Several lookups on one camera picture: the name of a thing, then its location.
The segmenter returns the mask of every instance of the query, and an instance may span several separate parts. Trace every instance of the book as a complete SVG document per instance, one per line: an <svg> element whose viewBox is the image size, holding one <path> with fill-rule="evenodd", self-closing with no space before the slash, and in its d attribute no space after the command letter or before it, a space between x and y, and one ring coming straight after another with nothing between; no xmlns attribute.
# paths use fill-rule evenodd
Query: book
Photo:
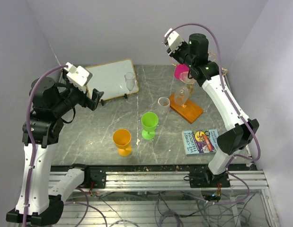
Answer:
<svg viewBox="0 0 293 227"><path fill-rule="evenodd" d="M182 132L187 156L216 152L218 150L217 138L218 131L216 129Z"/></svg>

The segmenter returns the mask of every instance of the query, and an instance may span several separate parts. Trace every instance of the wooden stand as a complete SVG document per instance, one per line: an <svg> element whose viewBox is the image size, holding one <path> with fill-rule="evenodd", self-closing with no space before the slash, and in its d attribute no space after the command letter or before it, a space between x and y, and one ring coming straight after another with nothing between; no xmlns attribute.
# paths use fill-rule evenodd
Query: wooden stand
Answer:
<svg viewBox="0 0 293 227"><path fill-rule="evenodd" d="M197 106L192 100L188 99L184 106L179 106L174 101L175 93L169 97L170 107L182 116L189 123L193 123L202 113L203 109Z"/></svg>

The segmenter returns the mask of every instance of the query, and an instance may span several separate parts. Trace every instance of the gray marble tabletop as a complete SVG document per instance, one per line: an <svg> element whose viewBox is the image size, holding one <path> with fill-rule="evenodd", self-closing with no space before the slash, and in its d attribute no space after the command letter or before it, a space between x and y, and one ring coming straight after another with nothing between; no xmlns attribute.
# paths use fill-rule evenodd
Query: gray marble tabletop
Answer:
<svg viewBox="0 0 293 227"><path fill-rule="evenodd" d="M65 125L59 138L52 165L163 165L163 164L207 164L214 154L186 156L182 131L217 129L226 130L222 118L210 97L197 84L190 99L204 109L204 113L193 124L188 123L175 111L160 119L153 140L143 139L141 117L145 112L156 112L160 97L169 97L183 82L174 78L174 66L136 65L140 91L126 100L111 99L92 112L76 107L76 118ZM112 140L118 129L127 129L132 135L131 155L120 156ZM233 163L248 163L237 158Z"/></svg>

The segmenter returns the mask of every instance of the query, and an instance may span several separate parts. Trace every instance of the gray wall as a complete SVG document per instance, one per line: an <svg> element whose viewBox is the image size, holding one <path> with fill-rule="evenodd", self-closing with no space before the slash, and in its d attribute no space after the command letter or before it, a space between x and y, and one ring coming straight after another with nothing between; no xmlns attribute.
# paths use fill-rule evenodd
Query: gray wall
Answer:
<svg viewBox="0 0 293 227"><path fill-rule="evenodd" d="M293 226L293 0L270 0L229 70L234 96L260 128L262 157L282 226Z"/></svg>
<svg viewBox="0 0 293 227"><path fill-rule="evenodd" d="M217 35L229 67L267 0L27 0L61 63L100 64L131 58L170 64L161 43L171 27L196 22ZM205 33L198 27L183 28ZM210 49L215 50L213 42Z"/></svg>
<svg viewBox="0 0 293 227"><path fill-rule="evenodd" d="M22 183L22 125L31 82L58 65L25 0L0 1L0 227Z"/></svg>

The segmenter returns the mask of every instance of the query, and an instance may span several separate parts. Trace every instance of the green goblet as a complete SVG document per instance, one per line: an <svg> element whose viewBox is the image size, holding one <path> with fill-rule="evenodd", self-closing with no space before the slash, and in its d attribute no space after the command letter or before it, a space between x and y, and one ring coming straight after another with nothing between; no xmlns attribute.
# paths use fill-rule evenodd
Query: green goblet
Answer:
<svg viewBox="0 0 293 227"><path fill-rule="evenodd" d="M143 138L145 138L146 140L152 140L155 137L155 129L157 128L158 121L158 116L153 112L147 112L143 114L141 118L143 127Z"/></svg>

